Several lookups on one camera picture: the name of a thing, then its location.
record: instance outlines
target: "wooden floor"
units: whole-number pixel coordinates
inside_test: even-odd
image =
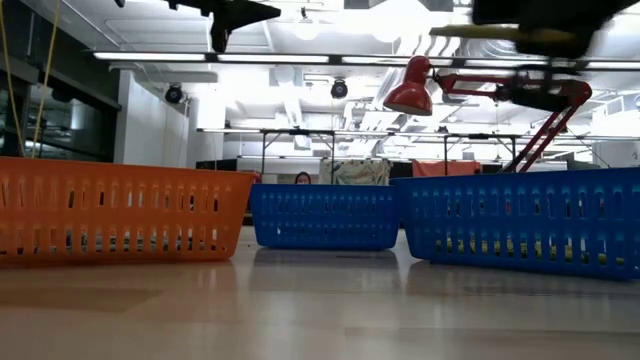
[[[640,286],[276,251],[0,271],[0,359],[640,359]]]

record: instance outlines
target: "lamp shade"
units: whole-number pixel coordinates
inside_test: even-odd
[[[402,84],[391,90],[384,101],[388,109],[409,115],[431,116],[433,102],[427,91],[427,74],[431,70],[429,59],[414,56],[409,60]]]

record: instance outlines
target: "bin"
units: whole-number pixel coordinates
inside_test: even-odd
[[[411,254],[615,279],[638,274],[640,169],[393,181]]]
[[[395,246],[390,186],[273,185],[251,190],[258,244],[272,248],[383,250]]]
[[[0,265],[222,260],[253,174],[0,158]]]

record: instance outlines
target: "hair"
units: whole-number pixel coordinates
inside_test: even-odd
[[[309,179],[309,183],[311,183],[311,175],[309,175],[309,173],[307,173],[305,171],[302,171],[298,175],[296,175],[296,180],[293,183],[297,184],[298,183],[298,179],[300,179],[303,176],[306,176],[307,179]]]

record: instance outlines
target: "blue basket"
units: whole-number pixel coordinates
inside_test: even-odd
[[[256,238],[273,248],[389,249],[399,222],[393,196],[390,186],[257,184]]]
[[[416,258],[561,275],[638,275],[638,168],[393,184]]]

